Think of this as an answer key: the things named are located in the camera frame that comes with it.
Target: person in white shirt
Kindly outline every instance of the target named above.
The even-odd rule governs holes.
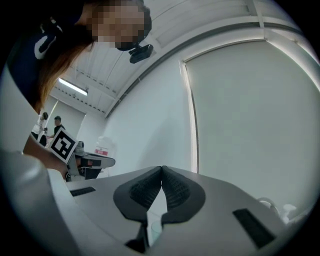
[[[44,112],[43,114],[39,115],[38,121],[36,121],[36,124],[34,125],[31,134],[33,137],[35,137],[36,140],[38,140],[39,134],[44,130],[43,124],[44,121],[48,119],[48,113]]]

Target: hair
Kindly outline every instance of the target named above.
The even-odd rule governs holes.
[[[59,120],[61,122],[61,117],[57,115],[54,120]]]
[[[48,113],[47,112],[44,112],[42,115],[43,115],[44,120],[48,119]]]
[[[151,30],[150,10],[144,5],[143,0],[127,1],[134,1],[138,8],[144,12],[144,37],[138,38],[139,41],[142,41]],[[109,0],[86,0],[84,4],[101,6],[106,2],[109,2]],[[95,39],[93,39],[91,32],[83,25],[75,25],[70,30],[57,36],[56,41],[48,49],[41,63],[34,97],[30,102],[36,112],[39,113],[44,106],[58,78],[68,70],[73,61],[85,49],[91,51],[94,42]]]

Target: ceiling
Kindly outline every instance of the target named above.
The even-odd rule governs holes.
[[[227,25],[259,22],[299,29],[271,0],[144,0],[151,11],[152,30],[141,45],[152,44],[150,58],[136,64],[128,52],[95,43],[63,76],[87,89],[84,96],[57,82],[51,95],[85,113],[106,117],[131,84],[153,63],[183,42]]]

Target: red label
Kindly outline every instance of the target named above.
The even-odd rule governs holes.
[[[102,151],[102,150],[98,150],[98,149],[96,149],[94,151],[94,153],[99,154],[99,155],[104,155],[104,156],[108,155],[108,151]]]

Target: fluorescent light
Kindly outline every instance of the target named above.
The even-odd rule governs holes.
[[[85,95],[85,96],[88,95],[88,92],[87,92],[87,91],[85,91],[85,90],[83,90],[83,89],[81,89],[81,88],[79,88],[79,87],[77,87],[77,86],[75,86],[75,85],[73,85],[73,84],[71,84],[71,83],[69,83],[69,82],[61,79],[61,78],[59,78],[58,80],[59,80],[59,82],[60,82],[61,84],[64,84],[65,86],[68,86],[68,87],[70,87],[71,89],[74,89],[74,90],[77,91],[78,93],[81,93],[81,94],[83,94],[83,95]]]

